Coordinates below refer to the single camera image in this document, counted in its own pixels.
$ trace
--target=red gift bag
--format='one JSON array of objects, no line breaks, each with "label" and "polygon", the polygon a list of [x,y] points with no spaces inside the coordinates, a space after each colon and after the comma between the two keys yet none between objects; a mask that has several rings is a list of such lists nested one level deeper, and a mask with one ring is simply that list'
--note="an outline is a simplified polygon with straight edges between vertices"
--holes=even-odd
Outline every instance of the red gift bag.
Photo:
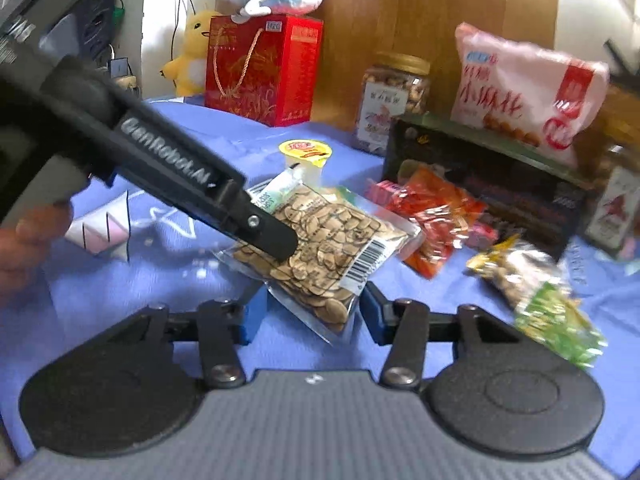
[{"label": "red gift bag", "polygon": [[211,19],[205,104],[267,126],[308,121],[322,22],[285,14],[236,21],[244,20]]}]

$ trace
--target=pink snack bag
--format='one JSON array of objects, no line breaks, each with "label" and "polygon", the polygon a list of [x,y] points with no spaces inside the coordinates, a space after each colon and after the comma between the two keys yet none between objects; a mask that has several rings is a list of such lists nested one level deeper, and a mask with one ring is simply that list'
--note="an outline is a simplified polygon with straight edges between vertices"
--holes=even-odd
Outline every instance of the pink snack bag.
[{"label": "pink snack bag", "polygon": [[504,40],[468,23],[456,28],[456,44],[462,78],[451,119],[525,142],[574,168],[572,141],[604,102],[607,65]]}]

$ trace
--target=wooden wall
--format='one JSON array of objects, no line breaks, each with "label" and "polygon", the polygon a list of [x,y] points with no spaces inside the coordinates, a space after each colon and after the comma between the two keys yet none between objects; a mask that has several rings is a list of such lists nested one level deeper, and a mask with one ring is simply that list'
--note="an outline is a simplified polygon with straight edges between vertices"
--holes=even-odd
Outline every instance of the wooden wall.
[{"label": "wooden wall", "polygon": [[[324,0],[314,14],[324,40],[312,118],[352,129],[362,73],[377,50],[429,60],[429,109],[448,114],[460,76],[457,24],[552,48],[557,9],[558,0]],[[233,9],[219,3],[218,10]]]}]

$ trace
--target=finger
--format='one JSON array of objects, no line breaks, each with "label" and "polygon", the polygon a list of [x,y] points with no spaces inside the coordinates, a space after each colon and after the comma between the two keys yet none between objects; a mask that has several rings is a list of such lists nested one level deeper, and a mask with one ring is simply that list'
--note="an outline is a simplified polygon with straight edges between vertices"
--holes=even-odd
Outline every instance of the finger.
[{"label": "finger", "polygon": [[0,305],[9,295],[29,284],[31,273],[27,270],[0,270]]},{"label": "finger", "polygon": [[29,211],[15,228],[23,242],[48,242],[63,237],[71,225],[73,209],[71,204],[61,203]]},{"label": "finger", "polygon": [[24,243],[11,232],[0,233],[1,270],[33,269],[46,260],[48,254],[47,244]]}]

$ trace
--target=yellow duck plush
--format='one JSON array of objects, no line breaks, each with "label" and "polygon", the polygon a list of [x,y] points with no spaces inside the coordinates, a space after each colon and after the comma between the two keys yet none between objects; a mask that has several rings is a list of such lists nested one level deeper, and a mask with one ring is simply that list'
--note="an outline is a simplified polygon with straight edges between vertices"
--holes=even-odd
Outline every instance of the yellow duck plush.
[{"label": "yellow duck plush", "polygon": [[203,10],[187,20],[182,40],[182,54],[162,67],[161,75],[175,82],[175,94],[187,97],[204,92],[209,48],[209,25],[215,10]]}]

